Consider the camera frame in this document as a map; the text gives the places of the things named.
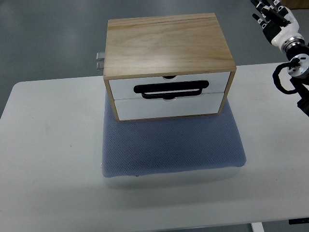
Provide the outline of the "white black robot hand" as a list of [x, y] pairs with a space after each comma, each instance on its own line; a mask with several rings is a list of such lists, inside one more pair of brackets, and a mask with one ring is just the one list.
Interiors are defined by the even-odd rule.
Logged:
[[282, 52], [296, 45], [304, 44], [304, 37], [298, 32], [299, 24], [290, 9], [280, 0], [252, 0], [251, 3], [260, 13], [253, 18], [262, 27], [267, 41]]

